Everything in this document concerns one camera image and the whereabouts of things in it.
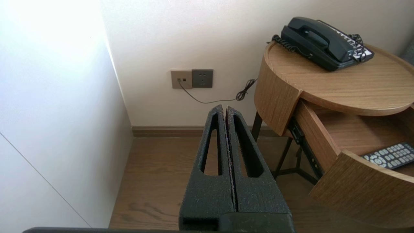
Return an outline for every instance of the telephone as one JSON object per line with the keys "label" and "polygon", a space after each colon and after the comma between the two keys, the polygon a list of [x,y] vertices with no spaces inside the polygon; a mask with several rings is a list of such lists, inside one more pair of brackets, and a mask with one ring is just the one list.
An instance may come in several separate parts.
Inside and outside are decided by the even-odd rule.
{"label": "telephone", "polygon": [[347,35],[325,22],[305,17],[294,17],[283,27],[281,37],[274,35],[272,40],[329,71],[374,57],[374,52],[364,46],[358,34]]}

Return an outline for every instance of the open drawer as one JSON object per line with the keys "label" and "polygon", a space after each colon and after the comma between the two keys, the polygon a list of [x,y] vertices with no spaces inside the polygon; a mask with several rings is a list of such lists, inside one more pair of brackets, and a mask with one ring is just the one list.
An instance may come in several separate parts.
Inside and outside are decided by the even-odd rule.
{"label": "open drawer", "polygon": [[414,106],[391,116],[357,116],[300,100],[295,118],[325,172],[310,196],[336,212],[384,228],[414,226],[414,162],[395,170],[361,156],[414,145]]}

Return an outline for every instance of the remote control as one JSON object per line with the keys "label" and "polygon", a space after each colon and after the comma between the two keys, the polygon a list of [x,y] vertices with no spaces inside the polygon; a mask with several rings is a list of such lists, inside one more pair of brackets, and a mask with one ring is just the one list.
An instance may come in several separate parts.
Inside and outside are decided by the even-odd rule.
{"label": "remote control", "polygon": [[363,156],[366,160],[378,166],[395,169],[414,162],[414,148],[406,142],[401,142]]}

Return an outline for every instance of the wall plate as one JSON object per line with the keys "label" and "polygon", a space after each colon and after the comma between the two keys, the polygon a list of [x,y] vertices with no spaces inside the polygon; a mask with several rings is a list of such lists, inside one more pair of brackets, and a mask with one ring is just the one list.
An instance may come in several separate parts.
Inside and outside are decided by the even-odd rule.
{"label": "wall plate", "polygon": [[171,70],[171,82],[174,89],[181,89],[178,80],[181,80],[181,85],[185,89],[191,89],[193,87],[193,79],[191,77],[191,70]]}
{"label": "wall plate", "polygon": [[193,69],[193,87],[212,88],[213,69]]}

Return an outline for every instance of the wooden floor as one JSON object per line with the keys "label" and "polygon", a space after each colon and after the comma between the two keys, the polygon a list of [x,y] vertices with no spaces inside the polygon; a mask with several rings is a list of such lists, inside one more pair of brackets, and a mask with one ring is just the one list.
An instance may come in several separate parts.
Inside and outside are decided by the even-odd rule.
{"label": "wooden floor", "polygon": [[[178,230],[178,211],[193,167],[200,138],[135,138],[110,228]],[[259,138],[259,149],[275,170],[286,138]],[[217,174],[217,144],[212,140],[205,173]],[[292,145],[284,167],[296,162]],[[309,170],[306,160],[302,167]],[[308,192],[312,185],[296,174],[277,178],[299,233],[402,233],[412,229],[380,229],[348,219],[319,206]]]}

